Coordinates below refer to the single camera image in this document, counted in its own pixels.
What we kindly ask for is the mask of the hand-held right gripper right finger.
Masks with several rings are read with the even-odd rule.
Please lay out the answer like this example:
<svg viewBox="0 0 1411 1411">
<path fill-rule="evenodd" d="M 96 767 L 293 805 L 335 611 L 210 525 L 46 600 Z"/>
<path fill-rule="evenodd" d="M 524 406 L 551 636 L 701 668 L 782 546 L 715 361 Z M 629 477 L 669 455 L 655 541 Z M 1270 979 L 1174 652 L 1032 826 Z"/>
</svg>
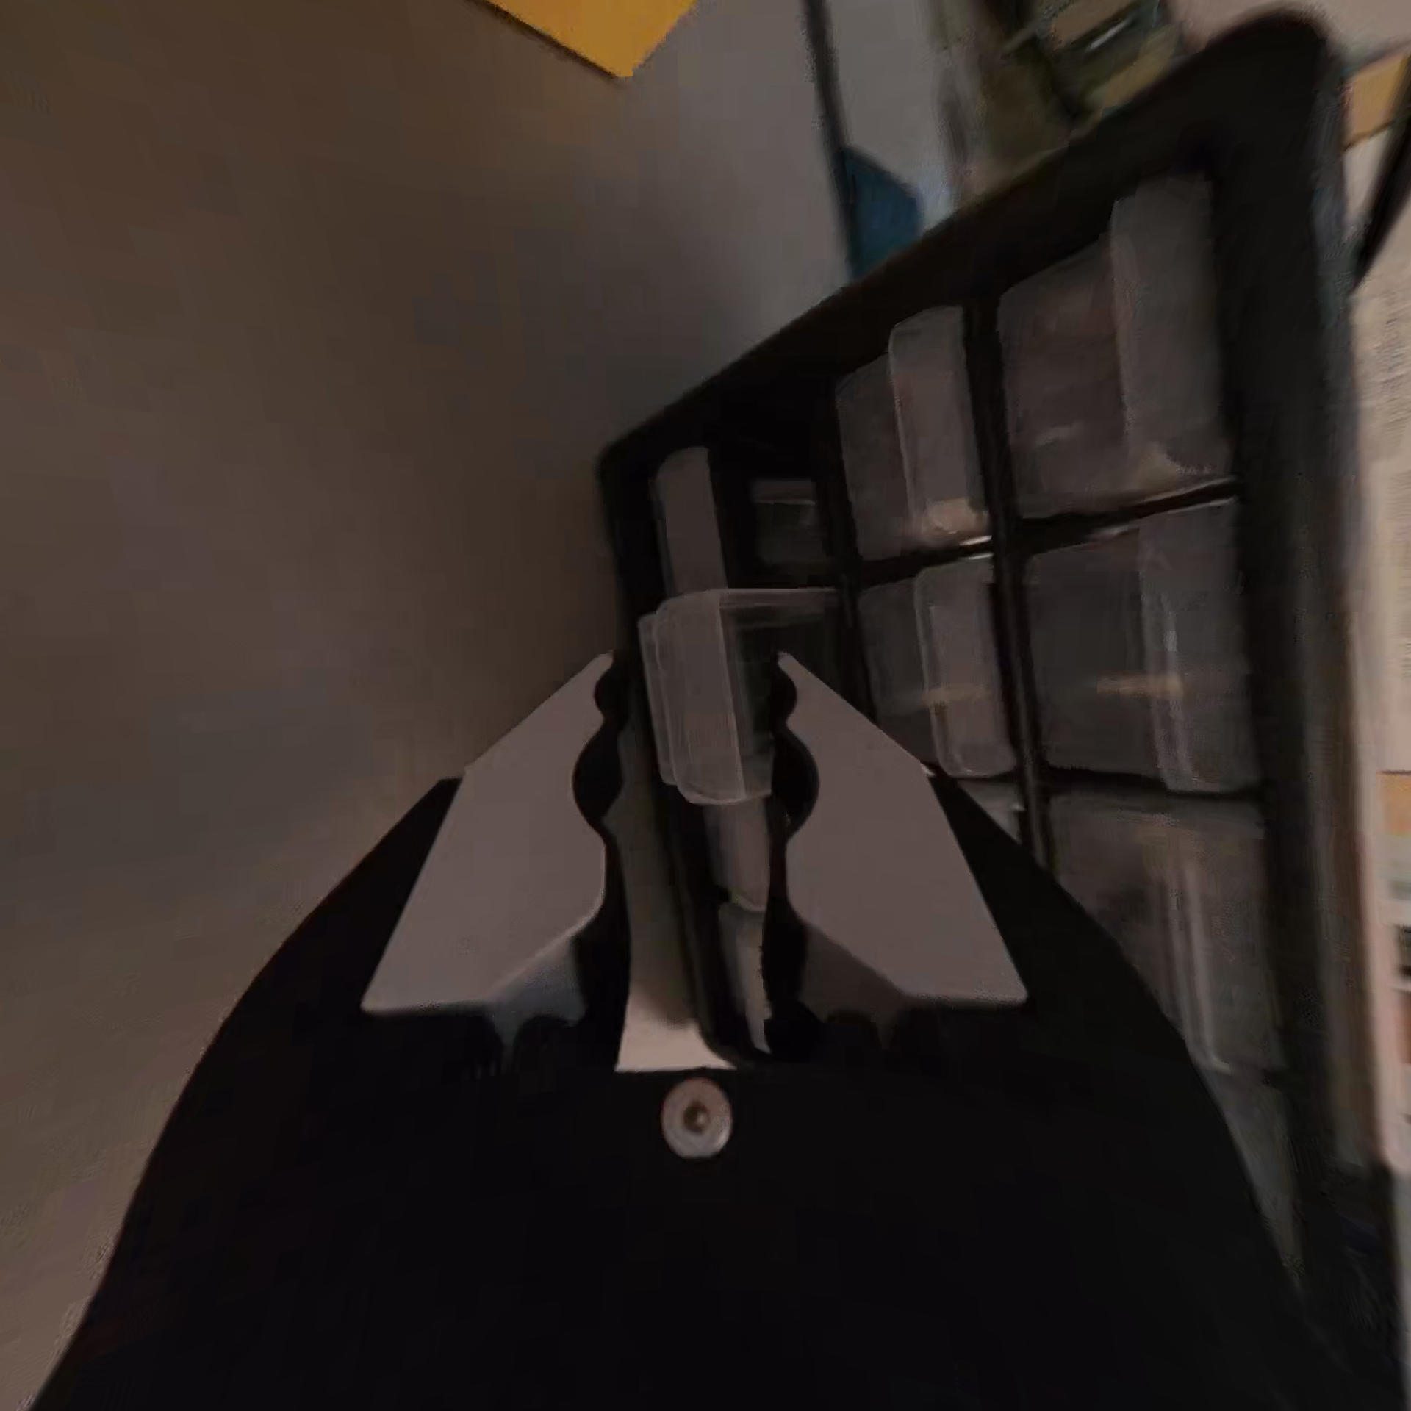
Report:
<svg viewBox="0 0 1411 1411">
<path fill-rule="evenodd" d="M 935 775 L 795 656 L 769 676 L 768 1051 L 816 1052 L 833 1020 L 886 1041 L 910 1015 L 1019 1011 Z"/>
</svg>

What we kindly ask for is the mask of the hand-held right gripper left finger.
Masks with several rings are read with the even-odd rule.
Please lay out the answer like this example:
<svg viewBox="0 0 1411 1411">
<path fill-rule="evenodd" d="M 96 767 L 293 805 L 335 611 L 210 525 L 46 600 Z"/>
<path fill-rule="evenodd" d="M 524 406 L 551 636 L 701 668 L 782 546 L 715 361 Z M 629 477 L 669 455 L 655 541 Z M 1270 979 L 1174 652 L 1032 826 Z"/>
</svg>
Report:
<svg viewBox="0 0 1411 1411">
<path fill-rule="evenodd" d="M 631 926 L 610 812 L 629 686 L 597 654 L 468 764 L 362 1012 L 468 1019 L 507 1058 L 545 1041 L 617 1066 Z"/>
</svg>

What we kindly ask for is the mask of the small clear plastic drawer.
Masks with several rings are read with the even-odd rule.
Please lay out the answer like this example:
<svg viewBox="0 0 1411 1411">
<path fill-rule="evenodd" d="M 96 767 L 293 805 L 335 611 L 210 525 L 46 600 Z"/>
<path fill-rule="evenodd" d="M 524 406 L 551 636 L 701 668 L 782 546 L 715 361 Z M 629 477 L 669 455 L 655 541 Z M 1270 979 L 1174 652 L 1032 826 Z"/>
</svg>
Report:
<svg viewBox="0 0 1411 1411">
<path fill-rule="evenodd" d="M 661 777 L 698 805 L 757 800 L 773 785 L 773 665 L 793 656 L 844 684 L 832 589 L 711 589 L 639 619 Z"/>
</svg>

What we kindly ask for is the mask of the black drawer cabinet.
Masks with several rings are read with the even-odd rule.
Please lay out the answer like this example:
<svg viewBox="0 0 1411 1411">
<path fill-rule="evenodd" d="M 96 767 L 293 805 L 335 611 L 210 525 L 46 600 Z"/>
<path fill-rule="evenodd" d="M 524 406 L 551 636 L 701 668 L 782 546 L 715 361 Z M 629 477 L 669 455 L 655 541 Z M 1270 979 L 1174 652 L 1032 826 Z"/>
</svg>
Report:
<svg viewBox="0 0 1411 1411">
<path fill-rule="evenodd" d="M 1019 523 L 1012 482 L 997 307 L 1002 294 L 1094 242 L 1139 186 L 1199 178 L 1211 191 L 1222 412 L 1231 480 L 1153 509 L 1239 503 L 1238 563 L 1266 826 L 1268 923 L 1279 1000 L 1300 1258 L 1297 1280 L 1349 1339 L 1397 1339 L 1400 1294 L 1387 1159 L 1373 1149 L 1365 904 L 1354 834 L 1354 718 L 1344 581 L 1354 484 L 1344 179 L 1335 173 L 1335 54 L 1313 19 L 1271 12 L 1228 30 L 1118 114 L 976 208 L 787 326 L 615 442 L 599 463 L 612 552 L 634 614 L 668 597 L 648 476 L 676 449 L 717 437 L 768 447 L 817 476 L 848 630 L 844 695 L 873 708 L 849 638 L 855 590 L 945 552 L 863 562 L 843 479 L 833 388 L 914 313 L 964 313 L 983 487 L 999 566 L 999 652 L 1021 668 L 1012 713 L 1024 843 L 1053 866 L 1048 777 L 1037 757 L 1021 566 L 1031 550 L 1118 512 Z"/>
</svg>

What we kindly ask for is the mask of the grid of clear drawers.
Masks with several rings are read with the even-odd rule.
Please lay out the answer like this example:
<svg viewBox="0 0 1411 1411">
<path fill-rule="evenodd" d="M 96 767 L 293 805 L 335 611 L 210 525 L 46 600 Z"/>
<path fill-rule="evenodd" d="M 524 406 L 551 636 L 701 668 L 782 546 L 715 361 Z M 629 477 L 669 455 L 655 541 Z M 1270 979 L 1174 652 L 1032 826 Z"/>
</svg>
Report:
<svg viewBox="0 0 1411 1411">
<path fill-rule="evenodd" d="M 964 331 L 961 307 L 924 308 L 835 383 L 859 557 L 946 554 L 857 587 L 849 638 L 876 722 L 1023 840 L 1021 668 L 1000 664 Z M 1153 509 L 1233 474 L 1209 184 L 1166 178 L 1121 197 L 1083 251 L 1000 296 L 997 334 L 1019 523 L 1120 515 L 1021 566 L 1055 867 L 1177 1025 L 1297 1262 L 1241 507 Z M 836 590 L 822 584 L 841 570 L 819 477 L 765 445 L 672 450 L 648 476 L 648 504 L 668 598 Z M 766 796 L 725 807 L 677 796 L 701 820 L 728 993 L 750 1046 L 766 1049 Z"/>
</svg>

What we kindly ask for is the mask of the blue bin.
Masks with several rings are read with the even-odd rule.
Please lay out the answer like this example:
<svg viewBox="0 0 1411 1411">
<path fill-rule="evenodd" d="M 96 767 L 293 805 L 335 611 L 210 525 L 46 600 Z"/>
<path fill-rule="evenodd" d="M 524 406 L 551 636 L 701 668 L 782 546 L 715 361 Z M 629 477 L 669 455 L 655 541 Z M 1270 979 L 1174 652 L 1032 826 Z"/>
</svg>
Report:
<svg viewBox="0 0 1411 1411">
<path fill-rule="evenodd" d="M 862 278 L 926 229 L 919 192 L 871 156 L 840 144 L 835 157 L 844 249 L 851 278 Z"/>
</svg>

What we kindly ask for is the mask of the printed instruction sheet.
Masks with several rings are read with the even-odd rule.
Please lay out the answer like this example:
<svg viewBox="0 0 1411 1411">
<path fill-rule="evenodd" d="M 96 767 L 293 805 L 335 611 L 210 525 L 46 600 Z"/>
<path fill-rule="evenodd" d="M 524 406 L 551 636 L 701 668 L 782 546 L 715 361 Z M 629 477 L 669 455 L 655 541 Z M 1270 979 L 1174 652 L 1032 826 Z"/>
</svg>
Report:
<svg viewBox="0 0 1411 1411">
<path fill-rule="evenodd" d="M 1354 291 L 1362 563 L 1356 624 L 1365 689 L 1370 990 L 1383 1144 L 1408 1175 L 1410 925 L 1410 211 Z"/>
</svg>

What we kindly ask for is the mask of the dark metal pole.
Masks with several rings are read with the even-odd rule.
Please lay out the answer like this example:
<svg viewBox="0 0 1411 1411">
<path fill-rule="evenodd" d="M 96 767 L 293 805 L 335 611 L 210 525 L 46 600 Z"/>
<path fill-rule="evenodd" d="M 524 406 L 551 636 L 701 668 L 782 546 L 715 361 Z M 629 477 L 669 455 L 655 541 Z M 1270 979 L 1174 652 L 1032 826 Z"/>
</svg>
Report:
<svg viewBox="0 0 1411 1411">
<path fill-rule="evenodd" d="M 803 1 L 805 33 L 817 92 L 822 144 L 836 195 L 838 222 L 849 278 L 859 275 L 855 195 L 849 165 L 849 140 L 843 120 L 838 50 L 825 1 Z"/>
</svg>

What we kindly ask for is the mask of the yellow plastic bin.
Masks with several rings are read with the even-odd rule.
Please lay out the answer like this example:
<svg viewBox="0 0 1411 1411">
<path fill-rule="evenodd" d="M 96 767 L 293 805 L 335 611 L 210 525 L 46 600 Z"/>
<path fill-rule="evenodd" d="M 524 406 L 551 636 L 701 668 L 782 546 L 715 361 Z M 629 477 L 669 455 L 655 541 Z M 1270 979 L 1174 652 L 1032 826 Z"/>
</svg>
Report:
<svg viewBox="0 0 1411 1411">
<path fill-rule="evenodd" d="M 628 79 L 696 1 L 486 1 L 486 6 L 597 71 Z"/>
</svg>

